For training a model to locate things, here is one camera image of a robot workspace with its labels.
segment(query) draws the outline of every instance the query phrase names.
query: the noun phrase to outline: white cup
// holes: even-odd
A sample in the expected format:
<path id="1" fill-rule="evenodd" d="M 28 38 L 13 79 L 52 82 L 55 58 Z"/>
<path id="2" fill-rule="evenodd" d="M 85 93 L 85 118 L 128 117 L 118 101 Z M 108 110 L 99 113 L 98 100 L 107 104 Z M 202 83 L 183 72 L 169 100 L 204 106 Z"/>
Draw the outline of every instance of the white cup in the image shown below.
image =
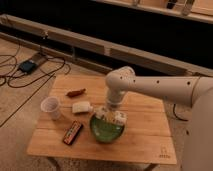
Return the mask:
<path id="1" fill-rule="evenodd" d="M 47 97 L 41 102 L 41 110 L 48 113 L 53 120 L 57 120 L 61 112 L 59 110 L 59 100 L 56 97 Z"/>

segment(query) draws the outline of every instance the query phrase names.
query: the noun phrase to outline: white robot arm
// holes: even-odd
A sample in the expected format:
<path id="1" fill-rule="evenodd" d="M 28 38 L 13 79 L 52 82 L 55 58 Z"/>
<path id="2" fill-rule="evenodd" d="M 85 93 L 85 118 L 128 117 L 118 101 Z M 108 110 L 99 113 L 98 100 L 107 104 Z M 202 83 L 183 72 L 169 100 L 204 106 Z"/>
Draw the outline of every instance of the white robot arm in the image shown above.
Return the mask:
<path id="1" fill-rule="evenodd" d="M 192 107 L 182 170 L 213 170 L 213 78 L 137 77 L 132 68 L 123 67 L 110 72 L 106 84 L 106 105 L 111 109 L 120 106 L 127 91 Z"/>

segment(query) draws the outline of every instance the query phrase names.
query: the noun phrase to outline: black cable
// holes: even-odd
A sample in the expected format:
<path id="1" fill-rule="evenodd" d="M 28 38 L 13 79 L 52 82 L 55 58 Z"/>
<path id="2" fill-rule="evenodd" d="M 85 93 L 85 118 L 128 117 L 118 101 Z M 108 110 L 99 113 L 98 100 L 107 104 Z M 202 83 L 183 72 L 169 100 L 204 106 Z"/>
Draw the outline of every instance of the black cable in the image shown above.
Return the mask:
<path id="1" fill-rule="evenodd" d="M 32 94 L 31 96 L 29 96 L 9 117 L 7 117 L 7 119 L 4 120 L 4 122 L 1 123 L 0 128 L 2 126 L 4 126 L 8 120 L 13 117 L 52 77 L 54 76 L 54 74 L 52 76 L 50 76 L 41 86 L 39 86 Z"/>
<path id="2" fill-rule="evenodd" d="M 175 109 L 176 109 L 176 104 L 173 105 L 173 115 L 175 116 L 175 118 L 180 120 L 180 121 L 187 122 L 188 121 L 187 119 L 184 119 L 184 118 L 181 118 L 181 117 L 178 116 L 179 114 L 176 113 Z"/>
<path id="3" fill-rule="evenodd" d="M 40 80 L 41 78 L 44 78 L 44 77 L 46 77 L 46 76 L 49 76 L 50 74 L 53 74 L 53 73 L 55 73 L 56 71 L 62 69 L 62 68 L 64 67 L 64 65 L 65 65 L 65 59 L 64 59 L 64 58 L 61 58 L 61 57 L 54 57 L 54 58 L 58 58 L 58 59 L 62 59 L 62 60 L 63 60 L 63 63 L 62 63 L 62 65 L 61 65 L 59 68 L 56 68 L 56 69 L 54 69 L 54 70 L 48 72 L 47 74 L 44 74 L 44 75 L 42 75 L 42 76 L 36 78 L 35 80 L 33 80 L 33 81 L 31 81 L 31 82 L 29 82 L 29 83 L 27 83 L 27 84 L 25 84 L 25 85 L 20 85 L 20 86 L 15 86 L 15 85 L 12 85 L 12 84 L 11 84 L 11 82 L 12 82 L 13 80 L 16 79 L 16 78 L 13 78 L 14 75 L 16 74 L 16 72 L 15 72 L 15 73 L 12 75 L 12 77 L 10 77 L 10 78 L 8 79 L 7 85 L 8 85 L 9 87 L 11 87 L 11 88 L 24 88 L 24 87 L 27 87 L 27 86 L 29 86 L 29 85 L 31 85 L 31 84 L 37 82 L 37 81 Z"/>
<path id="4" fill-rule="evenodd" d="M 49 62 L 53 62 L 53 63 L 61 63 L 60 61 L 54 61 L 54 59 L 56 59 L 55 57 L 48 57 L 46 54 L 44 54 L 44 52 L 43 52 L 43 48 L 42 48 L 42 46 L 40 45 L 39 46 L 39 53 L 41 54 L 41 55 L 43 55 L 45 58 L 46 58 L 46 60 L 47 61 L 49 61 Z M 65 63 L 65 66 L 67 66 L 67 68 L 68 68 L 68 71 L 67 72 L 65 72 L 64 74 L 65 75 L 67 75 L 67 74 L 69 74 L 70 73 L 70 71 L 71 71 L 71 67 L 70 67 L 70 65 L 69 64 L 67 64 L 67 63 Z M 39 70 L 43 73 L 43 74 L 46 74 L 46 75 L 49 75 L 48 73 L 46 73 L 43 69 L 41 69 L 41 68 L 39 68 Z"/>
<path id="5" fill-rule="evenodd" d="M 10 22 L 10 20 L 8 19 L 8 17 L 7 17 L 6 14 L 5 14 L 5 17 L 6 17 L 7 21 L 8 21 L 8 23 L 10 24 L 11 28 L 14 29 L 13 24 Z M 18 40 L 18 48 L 17 48 L 16 52 L 13 55 L 7 55 L 7 54 L 0 55 L 0 57 L 8 57 L 8 59 L 3 60 L 3 61 L 0 62 L 0 68 L 7 67 L 7 66 L 12 66 L 12 69 L 9 72 L 7 72 L 5 74 L 2 74 L 0 76 L 0 80 L 3 80 L 2 83 L 0 83 L 0 87 L 3 86 L 3 85 L 5 85 L 7 83 L 7 77 L 8 77 L 8 75 L 10 73 L 12 73 L 16 69 L 16 67 L 17 67 L 17 58 L 16 58 L 16 56 L 18 55 L 18 53 L 20 51 L 21 42 L 20 42 L 20 40 L 19 40 L 19 38 L 17 36 L 16 36 L 16 38 Z M 9 62 L 10 60 L 14 60 L 14 63 L 13 64 L 5 64 L 5 63 Z"/>

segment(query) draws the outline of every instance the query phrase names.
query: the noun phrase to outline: floor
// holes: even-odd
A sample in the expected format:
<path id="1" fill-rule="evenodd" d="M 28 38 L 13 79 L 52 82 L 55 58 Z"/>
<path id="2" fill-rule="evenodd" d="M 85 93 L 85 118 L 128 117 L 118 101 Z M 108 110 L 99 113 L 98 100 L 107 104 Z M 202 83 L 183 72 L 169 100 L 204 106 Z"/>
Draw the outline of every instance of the floor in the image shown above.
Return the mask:
<path id="1" fill-rule="evenodd" d="M 17 45 L 11 42 L 0 39 L 0 54 L 14 54 Z M 32 56 L 35 51 L 21 47 L 17 55 L 18 61 Z M 45 63 L 42 68 L 49 71 L 59 64 Z M 95 71 L 76 66 L 69 63 L 72 70 L 70 74 L 91 74 L 101 75 Z M 7 67 L 0 67 L 0 75 L 8 70 Z M 66 72 L 65 67 L 59 73 Z M 38 76 L 41 72 L 37 70 L 29 78 L 15 82 L 16 85 L 22 85 L 29 82 Z M 44 78 L 26 88 L 12 89 L 7 85 L 0 87 L 0 124 L 12 114 L 18 106 L 20 106 L 47 78 Z M 53 84 L 54 79 L 49 80 L 18 112 L 16 112 L 1 128 L 0 128 L 0 170 L 55 170 L 54 166 L 49 163 L 44 157 L 28 156 L 26 148 L 31 138 L 32 132 L 35 128 L 39 113 L 40 103 L 48 95 L 48 92 Z M 181 154 L 183 149 L 185 122 L 178 121 L 172 116 L 172 104 L 164 102 L 168 121 L 171 127 L 172 135 L 174 137 L 174 145 L 177 153 L 178 165 L 175 166 L 158 166 L 155 171 L 179 171 Z M 190 110 L 178 106 L 177 112 L 184 117 L 190 117 Z M 62 170 L 78 170 L 78 171 L 99 171 L 99 170 L 121 170 L 121 171 L 142 171 L 145 164 L 132 163 L 118 163 L 118 162 L 100 162 L 88 160 L 75 160 L 57 158 Z"/>

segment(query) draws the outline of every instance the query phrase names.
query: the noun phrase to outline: table top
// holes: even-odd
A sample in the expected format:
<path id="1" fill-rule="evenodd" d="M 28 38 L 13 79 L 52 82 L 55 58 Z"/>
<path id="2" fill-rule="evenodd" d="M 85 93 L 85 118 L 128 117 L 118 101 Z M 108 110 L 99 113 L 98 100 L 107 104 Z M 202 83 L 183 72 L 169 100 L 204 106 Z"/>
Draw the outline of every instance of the table top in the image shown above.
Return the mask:
<path id="1" fill-rule="evenodd" d="M 85 94 L 72 99 L 66 96 L 67 92 L 81 88 L 86 88 Z M 95 140 L 89 128 L 93 113 L 74 115 L 71 106 L 82 100 L 90 101 L 94 107 L 103 105 L 106 91 L 104 77 L 57 76 L 50 96 L 59 98 L 62 116 L 53 121 L 47 113 L 41 113 L 27 153 L 75 159 L 176 164 L 176 154 L 163 103 L 152 97 L 128 92 L 120 108 L 128 118 L 121 137 L 109 144 Z M 84 128 L 69 146 L 64 144 L 62 139 L 74 120 L 83 123 Z"/>

